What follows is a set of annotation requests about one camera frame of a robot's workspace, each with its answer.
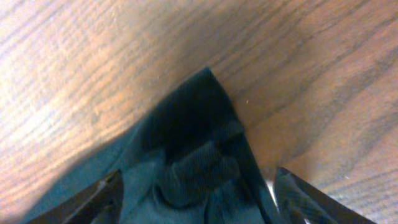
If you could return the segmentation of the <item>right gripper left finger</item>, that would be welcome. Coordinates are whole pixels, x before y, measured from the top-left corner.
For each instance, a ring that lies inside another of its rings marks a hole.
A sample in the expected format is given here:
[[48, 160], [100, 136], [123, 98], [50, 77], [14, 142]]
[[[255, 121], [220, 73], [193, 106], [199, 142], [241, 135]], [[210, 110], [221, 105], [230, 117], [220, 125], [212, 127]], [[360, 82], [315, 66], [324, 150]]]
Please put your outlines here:
[[118, 224], [124, 198], [120, 170], [114, 170], [28, 224]]

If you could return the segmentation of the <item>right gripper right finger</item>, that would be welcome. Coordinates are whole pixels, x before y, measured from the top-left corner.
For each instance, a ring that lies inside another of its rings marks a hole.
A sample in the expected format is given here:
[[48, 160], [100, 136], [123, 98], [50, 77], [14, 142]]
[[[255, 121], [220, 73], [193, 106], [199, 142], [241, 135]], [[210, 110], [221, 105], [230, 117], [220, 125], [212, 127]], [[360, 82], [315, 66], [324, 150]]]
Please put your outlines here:
[[283, 167], [275, 174], [274, 194], [286, 223], [374, 224]]

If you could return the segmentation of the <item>black polo shirt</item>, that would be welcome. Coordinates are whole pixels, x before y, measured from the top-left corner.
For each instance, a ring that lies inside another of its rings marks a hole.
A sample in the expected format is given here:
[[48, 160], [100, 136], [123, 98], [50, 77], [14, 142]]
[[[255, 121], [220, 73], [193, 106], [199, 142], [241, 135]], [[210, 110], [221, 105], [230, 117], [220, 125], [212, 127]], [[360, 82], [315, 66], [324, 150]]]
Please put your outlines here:
[[68, 171], [22, 221], [112, 170], [120, 170], [124, 182], [121, 223], [281, 221], [244, 127], [208, 68]]

